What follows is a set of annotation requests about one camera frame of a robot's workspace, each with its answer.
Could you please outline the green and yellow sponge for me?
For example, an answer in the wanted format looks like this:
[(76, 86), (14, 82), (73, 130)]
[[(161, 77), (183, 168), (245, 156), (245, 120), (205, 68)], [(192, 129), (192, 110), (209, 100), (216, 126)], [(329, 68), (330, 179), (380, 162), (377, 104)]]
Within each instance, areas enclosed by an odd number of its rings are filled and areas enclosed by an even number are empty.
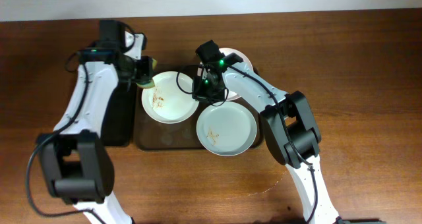
[(153, 76), (157, 61), (149, 56), (142, 56), (136, 63), (135, 82), (139, 88), (149, 89), (155, 86)]

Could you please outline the light grey plate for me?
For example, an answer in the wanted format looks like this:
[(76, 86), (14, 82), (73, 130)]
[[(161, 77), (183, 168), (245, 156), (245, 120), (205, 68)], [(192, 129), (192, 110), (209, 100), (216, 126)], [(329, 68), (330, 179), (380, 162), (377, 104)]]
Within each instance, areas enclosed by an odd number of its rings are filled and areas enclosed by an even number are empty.
[(257, 133), (253, 114), (235, 102), (208, 106), (196, 122), (199, 142), (206, 150), (220, 156), (242, 154), (253, 145)]

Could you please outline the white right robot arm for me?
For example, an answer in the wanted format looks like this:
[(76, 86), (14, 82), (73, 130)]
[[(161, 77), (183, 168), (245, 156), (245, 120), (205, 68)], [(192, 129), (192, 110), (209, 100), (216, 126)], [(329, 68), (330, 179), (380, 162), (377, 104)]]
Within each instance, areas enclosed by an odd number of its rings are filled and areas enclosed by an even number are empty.
[(340, 223), (320, 168), (321, 133), (307, 98), (289, 94), (246, 68), (235, 53), (197, 53), (202, 74), (193, 82), (199, 101), (224, 101), (224, 91), (241, 96), (264, 121), (264, 137), (272, 157), (286, 166), (297, 189), (307, 223)]

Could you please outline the pink plate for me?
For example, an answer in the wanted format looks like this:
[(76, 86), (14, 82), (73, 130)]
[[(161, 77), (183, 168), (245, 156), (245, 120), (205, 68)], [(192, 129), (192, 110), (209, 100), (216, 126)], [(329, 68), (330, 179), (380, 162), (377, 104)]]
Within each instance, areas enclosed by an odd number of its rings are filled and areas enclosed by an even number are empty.
[[(242, 63), (242, 66), (244, 66), (244, 67), (242, 67), (240, 70), (246, 71), (247, 69), (249, 69), (251, 71), (254, 71), (254, 68), (253, 68), (251, 61), (248, 59), (248, 57), (244, 53), (240, 52), (239, 50), (229, 48), (229, 47), (219, 47), (219, 51), (220, 51), (220, 53), (222, 53), (224, 55), (224, 57), (234, 53), (237, 56), (239, 56), (240, 58), (242, 58), (242, 61), (240, 63)], [(222, 63), (223, 67), (226, 67), (226, 68), (227, 68), (228, 65), (232, 66), (232, 65), (235, 64), (235, 63), (230, 62), (229, 59), (222, 59), (222, 61), (224, 62), (224, 63)], [(201, 62), (200, 65), (199, 65), (199, 68), (197, 69), (197, 72), (196, 72), (197, 76), (201, 75), (202, 66), (203, 66), (203, 64)], [(206, 78), (206, 75), (207, 75), (207, 71), (204, 70), (202, 77)], [(234, 101), (236, 99), (241, 98), (241, 96), (239, 94), (237, 94), (237, 93), (235, 93), (231, 90), (229, 90), (228, 93), (225, 92), (225, 96), (227, 96), (227, 95), (228, 95), (228, 97), (227, 97), (228, 101)]]

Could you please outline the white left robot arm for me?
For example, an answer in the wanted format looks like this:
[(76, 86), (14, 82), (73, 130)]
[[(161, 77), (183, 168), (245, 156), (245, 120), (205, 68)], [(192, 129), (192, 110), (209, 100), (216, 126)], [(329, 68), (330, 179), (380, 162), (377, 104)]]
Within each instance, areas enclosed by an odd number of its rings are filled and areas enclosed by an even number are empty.
[(131, 139), (137, 85), (152, 87), (156, 60), (139, 49), (88, 47), (78, 59), (71, 100), (53, 132), (40, 134), (28, 162), (40, 160), (47, 191), (91, 223), (133, 223), (113, 192), (115, 170), (104, 137)]

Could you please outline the cream white plate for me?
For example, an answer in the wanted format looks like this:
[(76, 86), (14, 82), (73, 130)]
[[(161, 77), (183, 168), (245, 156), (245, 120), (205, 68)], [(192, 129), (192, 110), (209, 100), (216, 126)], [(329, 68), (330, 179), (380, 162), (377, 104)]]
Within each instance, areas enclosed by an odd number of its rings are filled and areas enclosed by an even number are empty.
[(141, 104), (146, 114), (164, 124), (175, 124), (187, 120), (198, 109), (198, 102), (186, 92), (192, 91), (193, 80), (175, 71), (161, 72), (153, 78), (155, 86), (144, 89)]

